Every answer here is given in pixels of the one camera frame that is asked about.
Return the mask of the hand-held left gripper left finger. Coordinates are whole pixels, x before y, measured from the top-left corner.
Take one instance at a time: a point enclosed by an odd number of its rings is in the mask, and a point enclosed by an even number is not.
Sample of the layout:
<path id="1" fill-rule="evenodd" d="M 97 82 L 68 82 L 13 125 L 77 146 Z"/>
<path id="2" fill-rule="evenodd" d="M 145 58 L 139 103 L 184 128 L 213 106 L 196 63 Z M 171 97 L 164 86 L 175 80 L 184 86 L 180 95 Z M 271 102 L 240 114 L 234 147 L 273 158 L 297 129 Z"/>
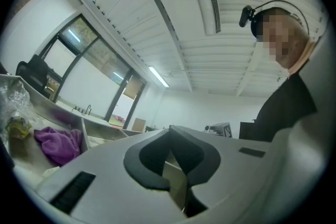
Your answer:
<path id="1" fill-rule="evenodd" d="M 158 134 L 128 148 L 124 156 L 124 168 L 142 187 L 169 191 L 170 182 L 162 175 L 170 150 L 169 130 L 161 130 Z"/>

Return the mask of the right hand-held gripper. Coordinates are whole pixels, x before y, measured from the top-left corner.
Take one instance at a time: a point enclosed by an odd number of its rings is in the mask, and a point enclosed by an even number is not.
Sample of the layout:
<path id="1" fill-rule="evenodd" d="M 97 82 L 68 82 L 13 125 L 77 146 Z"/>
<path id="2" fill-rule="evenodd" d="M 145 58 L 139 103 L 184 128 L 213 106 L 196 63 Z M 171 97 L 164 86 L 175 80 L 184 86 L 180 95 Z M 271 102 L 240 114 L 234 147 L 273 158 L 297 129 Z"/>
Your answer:
<path id="1" fill-rule="evenodd" d="M 205 132 L 223 137 L 232 137 L 232 131 L 229 123 L 218 123 L 205 126 Z"/>

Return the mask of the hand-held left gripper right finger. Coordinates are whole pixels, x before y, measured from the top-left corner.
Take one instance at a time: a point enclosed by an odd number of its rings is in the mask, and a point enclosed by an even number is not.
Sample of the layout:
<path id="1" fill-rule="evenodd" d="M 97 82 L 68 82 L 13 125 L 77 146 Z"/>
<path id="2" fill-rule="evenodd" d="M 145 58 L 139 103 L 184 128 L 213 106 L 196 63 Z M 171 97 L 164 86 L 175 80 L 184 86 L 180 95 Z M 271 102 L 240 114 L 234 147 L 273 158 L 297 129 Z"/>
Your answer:
<path id="1" fill-rule="evenodd" d="M 187 179 L 185 209 L 187 217 L 193 217 L 207 209 L 195 197 L 192 187 L 209 181 L 219 168 L 221 157 L 218 150 L 180 127 L 169 127 L 173 156 Z"/>

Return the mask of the purple cloth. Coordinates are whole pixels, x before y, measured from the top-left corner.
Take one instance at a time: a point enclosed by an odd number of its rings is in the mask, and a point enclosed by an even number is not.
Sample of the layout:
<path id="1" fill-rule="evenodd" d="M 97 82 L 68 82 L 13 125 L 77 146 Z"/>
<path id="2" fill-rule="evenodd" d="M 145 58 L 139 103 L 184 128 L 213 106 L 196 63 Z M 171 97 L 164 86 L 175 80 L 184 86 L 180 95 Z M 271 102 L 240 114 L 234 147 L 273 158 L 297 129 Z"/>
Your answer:
<path id="1" fill-rule="evenodd" d="M 46 157 L 58 166 L 68 164 L 82 153 L 83 133 L 78 129 L 58 130 L 48 126 L 34 130 L 34 139 Z"/>

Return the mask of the yellow-green packet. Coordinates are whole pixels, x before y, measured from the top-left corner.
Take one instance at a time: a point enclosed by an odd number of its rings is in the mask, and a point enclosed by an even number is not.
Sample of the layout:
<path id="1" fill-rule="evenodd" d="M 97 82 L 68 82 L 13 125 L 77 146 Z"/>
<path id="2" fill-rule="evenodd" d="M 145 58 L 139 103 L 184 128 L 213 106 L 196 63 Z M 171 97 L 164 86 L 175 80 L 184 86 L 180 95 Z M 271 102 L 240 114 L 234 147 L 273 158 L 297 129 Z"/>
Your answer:
<path id="1" fill-rule="evenodd" d="M 29 134 L 31 126 L 32 125 L 26 118 L 12 116 L 7 122 L 6 131 L 10 136 L 22 140 Z"/>

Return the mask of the clear plastic bag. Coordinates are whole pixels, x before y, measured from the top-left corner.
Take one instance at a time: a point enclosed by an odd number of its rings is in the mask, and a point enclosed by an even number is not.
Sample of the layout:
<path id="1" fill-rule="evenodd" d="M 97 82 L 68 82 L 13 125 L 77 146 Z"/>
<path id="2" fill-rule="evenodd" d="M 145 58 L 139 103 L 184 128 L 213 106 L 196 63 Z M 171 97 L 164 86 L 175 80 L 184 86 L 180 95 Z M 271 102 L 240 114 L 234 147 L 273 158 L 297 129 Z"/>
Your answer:
<path id="1" fill-rule="evenodd" d="M 2 80 L 0 81 L 0 138 L 3 142 L 12 137 L 6 131 L 7 122 L 12 116 L 26 118 L 32 126 L 29 131 L 43 125 L 23 83 L 20 80 Z"/>

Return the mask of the brown cardboard board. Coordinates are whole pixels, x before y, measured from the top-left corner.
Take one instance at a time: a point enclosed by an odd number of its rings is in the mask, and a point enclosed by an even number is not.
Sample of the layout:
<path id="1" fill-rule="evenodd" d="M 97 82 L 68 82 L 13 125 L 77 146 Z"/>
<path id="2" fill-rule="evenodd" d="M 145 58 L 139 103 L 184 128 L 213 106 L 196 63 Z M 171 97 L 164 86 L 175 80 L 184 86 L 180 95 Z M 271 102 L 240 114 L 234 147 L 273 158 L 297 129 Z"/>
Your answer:
<path id="1" fill-rule="evenodd" d="M 132 125 L 132 131 L 143 133 L 146 126 L 146 120 L 135 118 L 133 125 Z"/>

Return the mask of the person's black shirt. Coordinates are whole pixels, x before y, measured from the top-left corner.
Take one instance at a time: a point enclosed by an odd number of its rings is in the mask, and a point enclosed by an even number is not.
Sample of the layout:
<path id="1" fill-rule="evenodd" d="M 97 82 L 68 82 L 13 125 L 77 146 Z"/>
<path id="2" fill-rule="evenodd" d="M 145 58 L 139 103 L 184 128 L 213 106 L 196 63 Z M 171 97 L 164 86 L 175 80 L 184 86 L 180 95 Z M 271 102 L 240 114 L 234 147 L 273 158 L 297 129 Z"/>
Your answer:
<path id="1" fill-rule="evenodd" d="M 295 73 L 267 99 L 243 139 L 272 142 L 278 131 L 293 127 L 299 119 L 316 111 L 307 86 Z"/>

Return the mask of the white counter with sink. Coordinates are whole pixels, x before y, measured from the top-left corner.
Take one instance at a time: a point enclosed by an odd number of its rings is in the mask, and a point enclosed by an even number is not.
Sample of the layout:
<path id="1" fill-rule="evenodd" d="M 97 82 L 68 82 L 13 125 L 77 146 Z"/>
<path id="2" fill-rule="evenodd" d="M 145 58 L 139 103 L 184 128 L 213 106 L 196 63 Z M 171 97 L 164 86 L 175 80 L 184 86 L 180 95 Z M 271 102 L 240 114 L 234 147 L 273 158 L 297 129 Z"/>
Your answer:
<path id="1" fill-rule="evenodd" d="M 67 110 L 69 112 L 71 112 L 72 114 L 78 115 L 78 116 L 80 116 L 80 117 L 82 117 L 84 119 L 90 120 L 92 122 L 99 123 L 101 125 L 111 127 L 111 125 L 107 121 L 105 121 L 103 119 L 100 119 L 100 118 L 97 118 L 97 117 L 94 117 L 94 116 L 83 114 L 83 113 L 79 112 L 78 110 L 75 110 L 75 108 L 72 108 L 69 105 L 67 105 L 67 104 L 65 104 L 65 103 L 63 103 L 61 101 L 57 101 L 56 104 L 58 106 L 60 106 L 61 108 L 65 109 L 65 110 Z"/>

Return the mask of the brown panel on window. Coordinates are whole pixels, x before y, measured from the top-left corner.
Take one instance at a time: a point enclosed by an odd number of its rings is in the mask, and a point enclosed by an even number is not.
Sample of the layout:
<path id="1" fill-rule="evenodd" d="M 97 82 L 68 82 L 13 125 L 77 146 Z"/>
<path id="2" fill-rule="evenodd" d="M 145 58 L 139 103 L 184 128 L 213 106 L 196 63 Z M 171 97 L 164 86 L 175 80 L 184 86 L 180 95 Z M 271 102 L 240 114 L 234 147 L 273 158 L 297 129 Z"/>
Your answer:
<path id="1" fill-rule="evenodd" d="M 139 79 L 138 77 L 132 76 L 129 79 L 129 81 L 128 81 L 126 87 L 125 87 L 123 95 L 125 95 L 126 97 L 134 100 L 136 98 L 136 96 L 138 95 L 138 92 L 140 91 L 142 85 L 143 85 L 143 83 L 142 83 L 141 79 Z"/>

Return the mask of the large black-framed window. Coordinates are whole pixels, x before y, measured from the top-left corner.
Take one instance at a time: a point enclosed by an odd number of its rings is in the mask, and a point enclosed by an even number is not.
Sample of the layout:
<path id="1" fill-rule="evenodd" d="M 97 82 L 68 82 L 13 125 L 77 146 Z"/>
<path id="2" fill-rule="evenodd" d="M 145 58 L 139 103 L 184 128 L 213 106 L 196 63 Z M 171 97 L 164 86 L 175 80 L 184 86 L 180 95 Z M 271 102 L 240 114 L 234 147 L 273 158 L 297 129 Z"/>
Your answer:
<path id="1" fill-rule="evenodd" d="M 55 84 L 50 99 L 126 129 L 146 81 L 102 38 L 82 16 L 67 23 L 40 52 Z M 134 100 L 123 95 L 132 77 L 143 85 Z"/>

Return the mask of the black mesh office chair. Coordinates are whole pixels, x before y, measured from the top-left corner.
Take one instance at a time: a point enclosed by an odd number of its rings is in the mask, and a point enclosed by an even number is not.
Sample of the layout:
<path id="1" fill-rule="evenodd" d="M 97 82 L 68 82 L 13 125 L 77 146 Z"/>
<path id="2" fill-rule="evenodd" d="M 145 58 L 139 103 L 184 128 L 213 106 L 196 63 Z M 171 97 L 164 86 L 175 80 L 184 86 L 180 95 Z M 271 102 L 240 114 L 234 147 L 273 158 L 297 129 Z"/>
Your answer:
<path id="1" fill-rule="evenodd" d="M 48 80 L 48 65 L 34 54 L 29 62 L 19 62 L 15 75 L 21 76 L 36 91 L 43 93 Z"/>

